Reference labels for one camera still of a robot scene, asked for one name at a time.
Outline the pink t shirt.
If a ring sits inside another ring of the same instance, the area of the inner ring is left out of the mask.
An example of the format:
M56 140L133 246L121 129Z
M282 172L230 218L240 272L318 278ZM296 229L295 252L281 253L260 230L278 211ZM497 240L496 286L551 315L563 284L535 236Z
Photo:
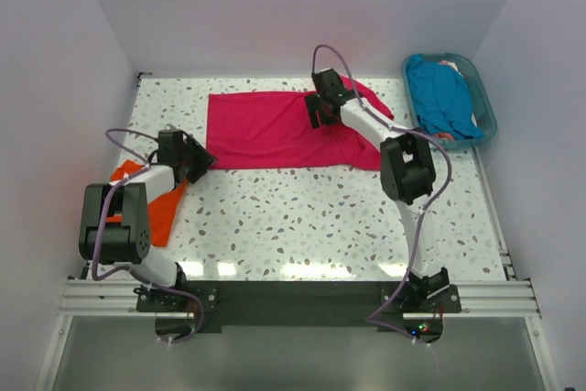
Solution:
M342 125L310 124L305 92L211 94L206 149L214 169L318 168L378 171L380 153Z

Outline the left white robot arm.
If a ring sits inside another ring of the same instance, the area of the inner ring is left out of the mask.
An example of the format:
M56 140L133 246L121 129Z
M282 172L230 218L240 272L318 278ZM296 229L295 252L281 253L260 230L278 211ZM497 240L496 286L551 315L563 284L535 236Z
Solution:
M127 133L156 144L145 157L114 139ZM216 162L192 135L181 129L164 129L151 136L136 130L111 128L108 140L118 144L142 164L119 179L86 187L81 210L79 252L91 263L91 277L102 281L125 272L139 282L158 288L157 299L168 310L181 310L189 302L181 266L153 245L149 205L182 184L193 184Z

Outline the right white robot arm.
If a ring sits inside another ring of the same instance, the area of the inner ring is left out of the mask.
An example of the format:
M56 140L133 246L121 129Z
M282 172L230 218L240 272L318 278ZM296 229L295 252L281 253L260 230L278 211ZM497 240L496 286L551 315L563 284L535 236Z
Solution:
M347 88L333 69L313 72L311 78L316 92L305 98L311 126L343 125L375 147L382 190L399 210L408 244L407 269L386 302L430 310L450 280L434 226L425 216L451 179L448 176L438 190L433 189L437 175L431 137L384 116L356 87Z

